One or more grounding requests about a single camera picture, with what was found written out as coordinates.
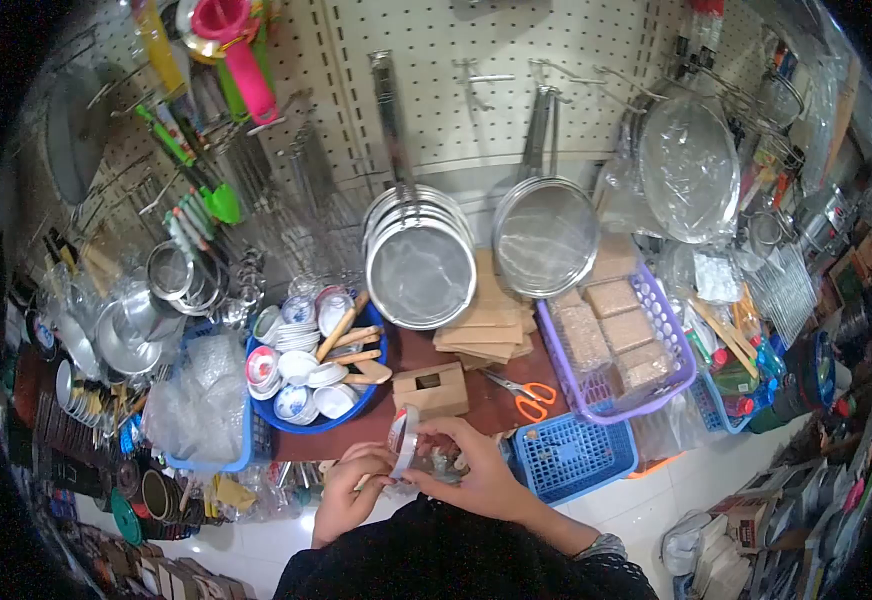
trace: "person's arm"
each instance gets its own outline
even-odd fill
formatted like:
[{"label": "person's arm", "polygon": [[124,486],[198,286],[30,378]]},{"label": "person's arm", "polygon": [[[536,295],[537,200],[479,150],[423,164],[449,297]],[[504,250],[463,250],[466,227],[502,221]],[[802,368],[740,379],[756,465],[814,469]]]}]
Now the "person's arm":
[{"label": "person's arm", "polygon": [[568,556],[586,550],[599,537],[593,527],[551,509],[522,486],[493,441],[462,418],[433,418],[421,423],[417,433],[449,436],[469,463],[469,473],[460,486],[450,486],[407,468],[402,477],[415,483],[424,494],[483,517],[518,523]]}]

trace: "pink plastic handle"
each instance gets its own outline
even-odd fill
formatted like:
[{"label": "pink plastic handle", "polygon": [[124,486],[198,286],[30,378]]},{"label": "pink plastic handle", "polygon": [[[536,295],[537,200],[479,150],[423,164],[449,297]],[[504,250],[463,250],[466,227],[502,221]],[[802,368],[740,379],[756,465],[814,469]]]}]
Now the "pink plastic handle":
[{"label": "pink plastic handle", "polygon": [[236,87],[253,121],[266,125],[280,118],[276,96],[266,84],[266,78],[263,78],[256,57],[246,40],[226,48],[226,67],[236,81]]}]

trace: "green lid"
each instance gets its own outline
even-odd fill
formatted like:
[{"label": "green lid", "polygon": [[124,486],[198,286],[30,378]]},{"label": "green lid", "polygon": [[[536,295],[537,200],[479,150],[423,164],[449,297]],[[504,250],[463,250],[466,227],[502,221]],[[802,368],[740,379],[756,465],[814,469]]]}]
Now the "green lid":
[{"label": "green lid", "polygon": [[133,546],[140,546],[142,540],[142,529],[140,528],[140,519],[133,512],[133,507],[123,494],[119,493],[118,489],[113,489],[109,496],[109,504],[112,506],[112,516],[116,519],[116,527],[119,528],[119,533],[123,535],[126,542]]}]

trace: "wooden counter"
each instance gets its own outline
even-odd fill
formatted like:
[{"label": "wooden counter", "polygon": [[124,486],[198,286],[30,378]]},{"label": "wooden counter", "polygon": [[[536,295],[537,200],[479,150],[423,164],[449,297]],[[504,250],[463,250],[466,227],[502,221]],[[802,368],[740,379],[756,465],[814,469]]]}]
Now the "wooden counter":
[{"label": "wooden counter", "polygon": [[[413,371],[435,365],[457,362],[455,354],[437,352],[433,347],[431,331],[420,332],[389,325],[389,360],[394,373]],[[543,346],[538,331],[531,334],[533,351],[514,358],[508,365],[497,365],[494,370],[516,383],[538,381],[559,392],[556,403],[550,407],[550,417],[569,412],[562,389],[550,363],[550,355]],[[513,394],[490,381],[478,370],[466,371],[466,394],[469,412],[463,414],[477,430],[485,434],[508,431],[529,425],[530,421],[516,408]],[[386,383],[377,388],[375,397],[366,411],[325,433],[314,435],[289,434],[273,431],[274,460],[318,461],[339,458],[352,444],[367,441],[386,441],[396,407],[393,404],[393,386]]]}]

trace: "blue basket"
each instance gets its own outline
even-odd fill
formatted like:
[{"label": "blue basket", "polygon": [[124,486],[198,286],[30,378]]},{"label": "blue basket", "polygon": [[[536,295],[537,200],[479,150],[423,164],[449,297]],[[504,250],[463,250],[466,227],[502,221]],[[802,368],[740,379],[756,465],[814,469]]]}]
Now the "blue basket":
[{"label": "blue basket", "polygon": [[562,414],[519,427],[512,439],[519,479],[549,506],[621,479],[640,462],[628,420],[596,425]]},{"label": "blue basket", "polygon": [[[182,366],[183,356],[187,345],[196,338],[214,335],[217,332],[216,325],[208,320],[200,320],[182,334],[182,342],[179,344],[179,355],[176,364],[173,365],[173,374],[178,374]],[[220,468],[202,462],[181,461],[166,454],[166,464],[173,469],[189,469],[190,471],[221,471],[235,473],[246,469],[251,462],[269,462],[273,458],[273,435],[266,421],[253,414],[253,405],[250,403],[249,391],[243,391],[243,399],[246,402],[243,413],[243,451],[235,462],[230,462]]]},{"label": "blue basket", "polygon": [[699,414],[703,418],[703,424],[706,425],[706,431],[725,430],[735,435],[740,433],[753,418],[752,414],[746,416],[726,414],[723,397],[707,370],[696,374],[696,379],[689,385],[688,392],[699,407]]},{"label": "blue basket", "polygon": [[[376,306],[373,306],[372,302],[366,304],[366,308],[358,317],[356,317],[356,321],[353,323],[353,326],[358,328],[379,326],[382,329],[379,334],[378,342],[379,358],[376,359],[376,361],[382,365],[386,364],[386,355],[389,350],[389,340],[387,339],[384,325],[385,321],[382,319],[380,311],[377,310]],[[375,345],[375,343],[367,343],[363,347],[363,351],[375,350]],[[249,356],[250,353],[259,346],[262,346],[262,343],[260,343],[260,341],[254,336],[250,335],[249,341],[246,342],[246,356]],[[370,387],[363,391],[363,394],[359,396],[358,401],[352,406],[352,408],[339,418],[329,418],[324,414],[320,414],[316,417],[316,420],[311,422],[309,425],[294,425],[293,423],[288,423],[276,416],[276,413],[273,411],[272,399],[257,400],[251,398],[251,402],[252,408],[255,410],[256,414],[260,415],[266,423],[274,426],[276,429],[287,433],[313,434],[323,433],[324,431],[329,431],[336,426],[342,426],[350,419],[357,417],[361,412],[363,412],[366,405],[369,404],[370,399],[373,397],[373,393],[375,393],[376,390],[377,386],[370,385]]]}]

